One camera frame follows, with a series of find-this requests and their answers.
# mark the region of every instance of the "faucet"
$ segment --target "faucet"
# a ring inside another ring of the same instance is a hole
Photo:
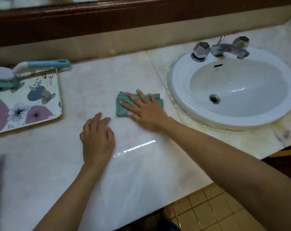
[[[215,57],[220,57],[225,52],[236,55],[238,59],[244,59],[249,56],[249,52],[246,50],[249,39],[246,36],[236,38],[232,44],[221,44],[224,37],[221,36],[218,43],[212,47],[206,42],[199,42],[193,50],[192,58],[198,62],[204,61],[210,52]]]

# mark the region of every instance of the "sink rim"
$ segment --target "sink rim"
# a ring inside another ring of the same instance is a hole
[[[250,52],[248,59],[265,62],[278,68],[282,71],[282,77],[287,82],[287,96],[285,97],[283,102],[281,102],[274,109],[270,110],[269,112],[250,117],[225,116],[209,111],[201,105],[190,102],[188,93],[180,92],[185,91],[185,88],[183,87],[185,85],[189,86],[192,76],[201,67],[212,62],[217,62],[217,64],[223,64],[224,60],[228,58],[236,59],[235,55],[227,53],[224,54],[223,58],[214,57],[210,54],[204,62],[195,62],[190,56],[191,52],[182,56],[174,64],[167,78],[170,95],[172,96],[173,100],[191,118],[196,119],[197,121],[202,121],[203,123],[205,122],[206,125],[213,126],[219,129],[232,130],[232,127],[248,128],[262,126],[283,117],[287,112],[291,110],[291,69],[281,59],[264,50],[249,47],[248,51]]]

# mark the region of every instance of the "cleaning brush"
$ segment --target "cleaning brush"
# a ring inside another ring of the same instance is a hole
[[[0,88],[15,88],[20,86],[20,78],[17,73],[29,68],[66,68],[70,66],[68,60],[21,62],[14,69],[0,66]]]

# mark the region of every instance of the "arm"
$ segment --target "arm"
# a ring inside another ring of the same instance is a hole
[[[137,106],[122,102],[130,118],[174,140],[209,177],[240,202],[267,230],[291,231],[291,179],[266,163],[218,139],[189,128],[137,90]]]
[[[110,118],[101,113],[83,126],[80,139],[83,143],[82,166],[77,178],[43,217],[33,231],[75,231],[102,170],[113,152],[114,135],[107,124]]]

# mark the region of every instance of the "finger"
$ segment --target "finger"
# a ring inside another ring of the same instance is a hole
[[[140,121],[140,117],[135,114],[135,113],[128,113],[127,116],[129,116],[133,121],[135,121],[136,123],[139,123]]]
[[[143,94],[142,91],[140,91],[139,89],[137,89],[137,93],[140,96],[141,100],[143,101],[143,103],[149,103],[150,101],[148,100],[147,97],[145,97],[145,95]]]
[[[152,103],[158,104],[158,102],[157,102],[157,100],[156,100],[156,98],[155,98],[155,96],[153,94],[149,93],[148,95],[151,98]]]
[[[108,141],[114,142],[114,133],[110,127],[107,128],[106,134],[107,134]]]
[[[109,123],[109,121],[111,120],[111,118],[104,118],[103,120],[101,120],[98,124],[98,133],[105,133],[106,129],[107,129],[107,125]]]
[[[81,132],[81,134],[79,135],[79,137],[80,137],[80,140],[83,142],[84,141],[84,133]]]
[[[83,133],[85,135],[88,135],[89,132],[90,132],[90,122],[91,122],[91,119],[87,120],[86,123],[83,126]]]
[[[139,100],[137,97],[133,96],[131,93],[127,92],[126,95],[130,98],[137,106],[142,107],[144,103]]]
[[[97,113],[91,120],[90,120],[90,131],[94,132],[97,131],[98,122],[102,116],[102,113]]]
[[[124,101],[120,101],[120,104],[124,108],[128,109],[129,111],[134,112],[136,114],[139,114],[139,107],[138,106],[134,106],[134,105],[128,104],[128,103],[126,103]]]

